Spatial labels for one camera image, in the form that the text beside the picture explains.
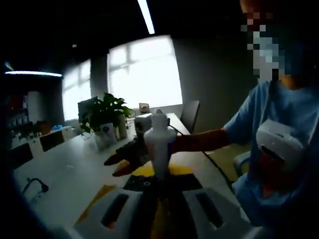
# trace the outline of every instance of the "white table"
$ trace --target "white table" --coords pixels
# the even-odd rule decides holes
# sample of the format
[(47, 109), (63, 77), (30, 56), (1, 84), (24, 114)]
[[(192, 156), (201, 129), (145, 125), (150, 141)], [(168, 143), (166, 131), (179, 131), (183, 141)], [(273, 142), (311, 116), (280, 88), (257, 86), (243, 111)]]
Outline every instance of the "white table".
[[(171, 125), (189, 134), (175, 114), (168, 114), (168, 117)], [(97, 150), (93, 137), (84, 140), (79, 135), (16, 169), (15, 178), (21, 188), (26, 185), (27, 177), (37, 177), (46, 183), (49, 191), (30, 205), (48, 227), (71, 227), (103, 185), (125, 185), (130, 175), (113, 177), (118, 164), (104, 166), (103, 163), (117, 148), (131, 141), (134, 135), (132, 127), (127, 139), (103, 151)], [(171, 163), (190, 167), (203, 187), (213, 188), (239, 206), (224, 178), (201, 152), (176, 153)], [(30, 200), (38, 191), (40, 185), (33, 182), (26, 198)]]

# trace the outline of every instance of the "white appliance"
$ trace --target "white appliance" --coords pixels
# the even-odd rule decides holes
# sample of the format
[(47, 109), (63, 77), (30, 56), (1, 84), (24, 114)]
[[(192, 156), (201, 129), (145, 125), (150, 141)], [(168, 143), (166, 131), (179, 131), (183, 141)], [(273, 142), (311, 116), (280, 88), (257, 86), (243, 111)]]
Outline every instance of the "white appliance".
[(134, 119), (135, 131), (137, 135), (143, 135), (152, 127), (152, 113), (136, 116)]
[(291, 172), (299, 165), (307, 145), (294, 128), (270, 119), (259, 126), (256, 141), (262, 152), (283, 161), (283, 172)]

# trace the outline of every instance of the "gray wall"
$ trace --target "gray wall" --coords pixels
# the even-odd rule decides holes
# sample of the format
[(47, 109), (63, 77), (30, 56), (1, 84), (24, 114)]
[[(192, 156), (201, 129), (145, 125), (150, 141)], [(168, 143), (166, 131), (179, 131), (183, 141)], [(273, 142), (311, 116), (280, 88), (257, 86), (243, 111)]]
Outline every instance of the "gray wall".
[(108, 91), (107, 55), (91, 59), (91, 96), (102, 97)]
[(201, 103), (194, 132), (223, 127), (257, 84), (244, 41), (173, 39), (183, 102)]
[(46, 119), (44, 95), (37, 91), (28, 92), (27, 96), (29, 120), (37, 122)]
[(45, 120), (50, 125), (64, 125), (63, 105), (62, 105), (62, 81), (57, 81), (50, 89), (43, 92), (45, 104)]

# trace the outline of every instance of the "fluorescent light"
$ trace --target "fluorescent light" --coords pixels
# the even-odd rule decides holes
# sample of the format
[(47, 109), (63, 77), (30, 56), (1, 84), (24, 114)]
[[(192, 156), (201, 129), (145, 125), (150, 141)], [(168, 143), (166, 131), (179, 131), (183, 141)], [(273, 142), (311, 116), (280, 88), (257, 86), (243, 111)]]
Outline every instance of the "fluorescent light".
[(61, 74), (47, 73), (47, 72), (40, 72), (40, 71), (7, 71), (7, 72), (5, 72), (5, 74), (11, 74), (11, 75), (42, 75), (42, 76), (62, 77)]
[(146, 0), (138, 0), (149, 34), (154, 34), (154, 27)]

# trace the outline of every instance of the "white cabinet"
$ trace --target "white cabinet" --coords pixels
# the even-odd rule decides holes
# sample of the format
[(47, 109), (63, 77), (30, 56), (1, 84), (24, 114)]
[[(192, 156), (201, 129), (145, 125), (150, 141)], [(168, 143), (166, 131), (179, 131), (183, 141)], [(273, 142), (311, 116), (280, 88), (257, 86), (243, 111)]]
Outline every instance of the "white cabinet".
[(28, 141), (28, 144), (30, 146), (30, 150), (31, 150), (33, 158), (40, 156), (43, 153), (40, 138), (30, 139)]
[(63, 127), (61, 131), (64, 138), (64, 142), (70, 140), (75, 136), (75, 133), (73, 132), (71, 126)]

